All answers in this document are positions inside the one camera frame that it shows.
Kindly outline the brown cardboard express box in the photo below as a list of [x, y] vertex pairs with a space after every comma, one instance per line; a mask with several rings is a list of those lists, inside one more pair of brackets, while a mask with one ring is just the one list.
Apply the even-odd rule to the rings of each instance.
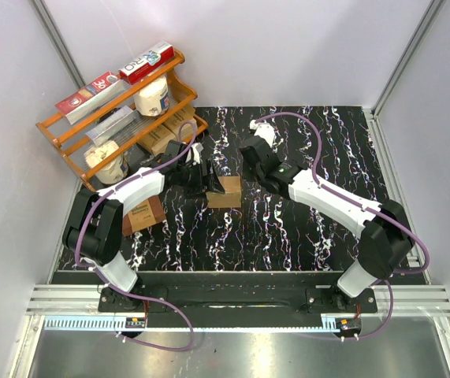
[[242, 204], [242, 187], [240, 176], [219, 176], [225, 193], [207, 192], [207, 205], [211, 209], [240, 208]]

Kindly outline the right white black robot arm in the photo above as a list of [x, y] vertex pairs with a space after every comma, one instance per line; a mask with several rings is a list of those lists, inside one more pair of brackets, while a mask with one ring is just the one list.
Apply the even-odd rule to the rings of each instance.
[[244, 162], [271, 194], [301, 203], [330, 217], [359, 240], [359, 256], [331, 292], [333, 307], [347, 312], [377, 280], [386, 280], [415, 245], [402, 205], [381, 204], [338, 187], [293, 160], [281, 161], [261, 136], [240, 146]]

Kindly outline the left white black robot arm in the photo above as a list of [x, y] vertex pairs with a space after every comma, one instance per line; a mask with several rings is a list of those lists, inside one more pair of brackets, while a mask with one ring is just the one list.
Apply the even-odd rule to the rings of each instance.
[[207, 192], [223, 194], [210, 159], [201, 157], [201, 143], [169, 141], [165, 152], [150, 159], [132, 176], [99, 191], [87, 188], [74, 198], [62, 236], [76, 266], [93, 268], [116, 287], [116, 303], [126, 311], [140, 308], [143, 292], [138, 277], [120, 252], [123, 220], [142, 202], [171, 187], [182, 187], [189, 198]]

